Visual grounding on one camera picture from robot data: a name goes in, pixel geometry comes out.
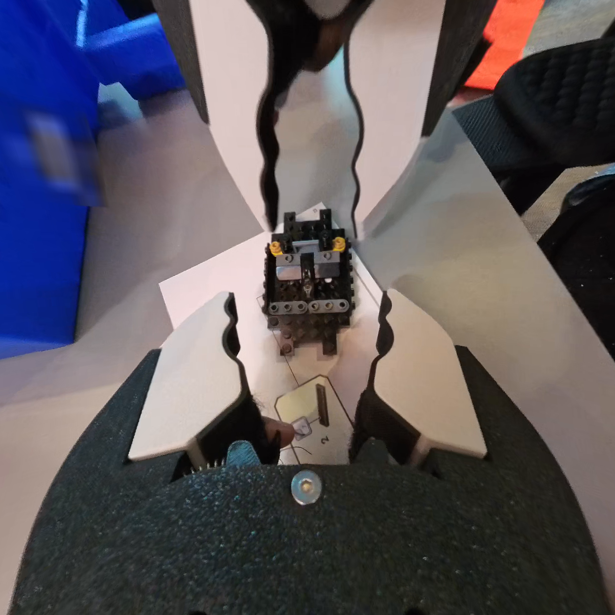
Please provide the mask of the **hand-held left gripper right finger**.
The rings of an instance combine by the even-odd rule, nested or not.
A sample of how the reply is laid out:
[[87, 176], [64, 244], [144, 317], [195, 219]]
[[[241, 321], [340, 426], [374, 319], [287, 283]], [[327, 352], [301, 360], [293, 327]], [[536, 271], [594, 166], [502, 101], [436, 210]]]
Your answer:
[[368, 433], [383, 440], [393, 457], [426, 457], [432, 449], [486, 456], [449, 334], [392, 288], [383, 293], [379, 323], [367, 388]]

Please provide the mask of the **black mesh office chair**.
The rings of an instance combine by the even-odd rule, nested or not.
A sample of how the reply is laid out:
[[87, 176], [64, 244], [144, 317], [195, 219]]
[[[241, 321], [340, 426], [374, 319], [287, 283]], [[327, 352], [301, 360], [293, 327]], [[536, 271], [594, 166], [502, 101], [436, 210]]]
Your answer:
[[453, 116], [522, 214], [566, 169], [614, 162], [614, 36], [529, 55]]

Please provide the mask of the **white lego instruction sheet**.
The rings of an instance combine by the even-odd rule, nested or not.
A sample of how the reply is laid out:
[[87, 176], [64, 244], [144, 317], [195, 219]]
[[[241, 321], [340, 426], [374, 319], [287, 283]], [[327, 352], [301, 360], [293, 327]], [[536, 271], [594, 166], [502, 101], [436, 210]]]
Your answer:
[[337, 336], [338, 352], [325, 357], [319, 342], [280, 354], [282, 337], [269, 330], [263, 307], [265, 247], [261, 233], [160, 283], [173, 328], [221, 291], [234, 294], [239, 359], [253, 398], [265, 416], [293, 424], [296, 438], [280, 463], [342, 465], [349, 447], [356, 406], [376, 357], [382, 290], [353, 254], [355, 310], [350, 327]]

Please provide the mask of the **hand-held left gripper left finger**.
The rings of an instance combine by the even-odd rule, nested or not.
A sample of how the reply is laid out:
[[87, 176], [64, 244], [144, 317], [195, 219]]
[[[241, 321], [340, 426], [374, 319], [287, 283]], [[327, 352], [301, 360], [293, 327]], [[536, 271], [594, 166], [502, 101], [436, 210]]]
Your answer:
[[160, 348], [128, 452], [130, 461], [186, 453], [192, 463], [225, 456], [204, 439], [248, 396], [238, 359], [234, 294], [222, 291], [199, 307]]

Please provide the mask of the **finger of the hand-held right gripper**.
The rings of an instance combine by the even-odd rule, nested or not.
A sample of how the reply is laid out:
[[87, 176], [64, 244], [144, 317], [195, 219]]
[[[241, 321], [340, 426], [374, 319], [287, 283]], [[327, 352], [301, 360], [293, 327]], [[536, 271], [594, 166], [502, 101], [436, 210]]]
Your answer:
[[344, 71], [359, 123], [351, 165], [359, 239], [419, 147], [444, 8], [445, 1], [367, 1], [350, 32]]
[[279, 196], [261, 128], [269, 106], [271, 35], [250, 1], [190, 1], [210, 133], [227, 171], [264, 230], [277, 222]]

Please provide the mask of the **black lego car chassis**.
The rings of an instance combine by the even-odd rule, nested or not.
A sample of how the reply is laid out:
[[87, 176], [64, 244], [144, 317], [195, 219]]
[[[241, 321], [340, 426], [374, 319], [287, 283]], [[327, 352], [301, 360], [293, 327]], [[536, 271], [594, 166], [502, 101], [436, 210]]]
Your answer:
[[[313, 270], [314, 296], [302, 292], [302, 269]], [[283, 357], [296, 346], [317, 343], [326, 357], [337, 354], [338, 334], [355, 310], [352, 244], [333, 222], [330, 209], [286, 212], [282, 228], [265, 248], [262, 313], [277, 332]]]

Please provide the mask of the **small blue storage bin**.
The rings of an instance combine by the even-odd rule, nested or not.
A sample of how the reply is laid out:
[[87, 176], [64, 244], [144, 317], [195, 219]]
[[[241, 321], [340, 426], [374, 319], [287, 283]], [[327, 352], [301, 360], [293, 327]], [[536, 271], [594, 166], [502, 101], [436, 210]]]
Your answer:
[[101, 85], [119, 83], [135, 100], [186, 87], [156, 13], [86, 36], [78, 49]]

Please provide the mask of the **person's left hand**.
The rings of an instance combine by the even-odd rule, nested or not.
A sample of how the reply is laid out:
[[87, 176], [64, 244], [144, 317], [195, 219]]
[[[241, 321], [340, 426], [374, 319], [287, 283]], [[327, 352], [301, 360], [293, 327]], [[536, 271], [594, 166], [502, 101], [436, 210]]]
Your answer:
[[295, 439], [295, 429], [292, 424], [272, 418], [263, 419], [267, 441], [278, 449], [291, 445]]

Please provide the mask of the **large blue storage bin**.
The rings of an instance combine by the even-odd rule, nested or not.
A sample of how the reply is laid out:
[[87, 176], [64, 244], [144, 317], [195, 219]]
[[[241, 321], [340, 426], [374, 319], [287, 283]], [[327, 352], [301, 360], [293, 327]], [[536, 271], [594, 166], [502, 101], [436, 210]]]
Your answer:
[[45, 1], [1, 1], [1, 358], [74, 341], [98, 80]]

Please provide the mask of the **orange bag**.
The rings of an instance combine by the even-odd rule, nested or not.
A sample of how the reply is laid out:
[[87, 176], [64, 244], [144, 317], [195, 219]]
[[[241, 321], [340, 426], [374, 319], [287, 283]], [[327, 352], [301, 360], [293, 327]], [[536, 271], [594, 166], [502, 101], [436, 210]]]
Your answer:
[[522, 56], [544, 1], [497, 1], [483, 30], [489, 47], [478, 66], [464, 81], [465, 87], [493, 90]]

